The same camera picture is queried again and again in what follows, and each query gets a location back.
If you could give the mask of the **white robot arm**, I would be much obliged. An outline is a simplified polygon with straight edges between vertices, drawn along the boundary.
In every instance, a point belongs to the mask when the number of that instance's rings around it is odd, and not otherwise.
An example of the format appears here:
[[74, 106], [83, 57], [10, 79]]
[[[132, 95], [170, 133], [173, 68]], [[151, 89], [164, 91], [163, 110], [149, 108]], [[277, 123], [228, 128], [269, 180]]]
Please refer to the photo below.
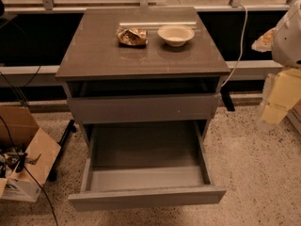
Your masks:
[[269, 73], [262, 90], [256, 125], [273, 130], [301, 100], [301, 0], [297, 0], [274, 28], [260, 36], [252, 49], [272, 53], [283, 69]]

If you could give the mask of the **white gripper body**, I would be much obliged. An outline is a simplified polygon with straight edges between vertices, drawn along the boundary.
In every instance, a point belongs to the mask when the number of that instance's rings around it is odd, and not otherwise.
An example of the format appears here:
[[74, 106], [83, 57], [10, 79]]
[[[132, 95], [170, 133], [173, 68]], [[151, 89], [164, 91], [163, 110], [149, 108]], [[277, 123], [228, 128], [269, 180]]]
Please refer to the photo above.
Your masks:
[[301, 71], [269, 73], [262, 91], [261, 116], [285, 117], [301, 100]]

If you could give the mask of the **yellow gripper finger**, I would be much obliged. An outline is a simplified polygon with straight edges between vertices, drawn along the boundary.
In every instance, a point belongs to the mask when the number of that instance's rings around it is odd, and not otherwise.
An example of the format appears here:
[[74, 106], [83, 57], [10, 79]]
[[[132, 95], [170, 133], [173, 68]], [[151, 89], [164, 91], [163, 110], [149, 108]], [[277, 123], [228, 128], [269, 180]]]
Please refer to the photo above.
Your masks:
[[275, 30], [275, 28], [271, 28], [266, 31], [263, 35], [261, 35], [257, 40], [253, 42], [251, 49], [262, 53], [271, 51]]
[[285, 110], [260, 104], [255, 124], [262, 131], [271, 131], [283, 121], [287, 114]]

